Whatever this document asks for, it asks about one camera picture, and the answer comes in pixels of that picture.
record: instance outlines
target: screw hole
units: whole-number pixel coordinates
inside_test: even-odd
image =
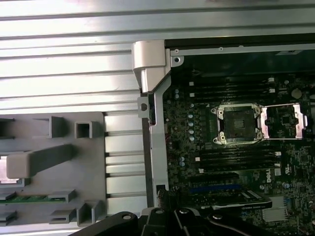
[[[124,215],[124,216],[123,216],[123,219],[124,219],[124,220],[130,220],[130,219],[131,219],[131,216],[130,216],[130,215]]]
[[[144,112],[144,111],[146,111],[146,110],[148,109],[148,105],[145,104],[145,103],[142,103],[142,104],[140,105],[140,108],[141,108],[141,110]]]

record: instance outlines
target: screw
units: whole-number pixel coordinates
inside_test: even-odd
[[[189,213],[189,210],[186,209],[186,208],[182,208],[182,209],[179,210],[179,213],[180,214],[187,214],[187,213]]]
[[[215,220],[221,220],[223,218],[223,216],[219,215],[219,214],[215,214],[212,216]]]
[[[124,219],[124,220],[130,220],[130,219],[131,219],[131,216],[130,216],[130,215],[124,215],[124,216],[123,216],[123,219]]]

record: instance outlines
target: blue pcie slot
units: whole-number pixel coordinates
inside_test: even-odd
[[[242,186],[240,184],[220,184],[220,185],[212,185],[205,187],[198,187],[190,189],[190,193],[204,193],[216,190],[230,190],[230,189],[241,189]]]

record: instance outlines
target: motherboard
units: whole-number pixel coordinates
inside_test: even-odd
[[[304,74],[172,77],[163,96],[169,190],[278,235],[315,232],[315,160]]]

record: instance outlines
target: cpu socket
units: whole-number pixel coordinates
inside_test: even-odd
[[[267,109],[271,107],[292,106],[297,118],[295,138],[273,138],[269,135],[266,121]],[[254,144],[262,140],[302,139],[302,130],[307,126],[307,117],[301,113],[300,104],[281,104],[260,106],[256,103],[226,104],[214,107],[211,112],[217,116],[218,136],[213,142],[220,145]]]
[[[213,142],[221,145],[252,144],[263,139],[258,118],[261,109],[257,104],[228,104],[211,109],[218,117],[219,135]]]

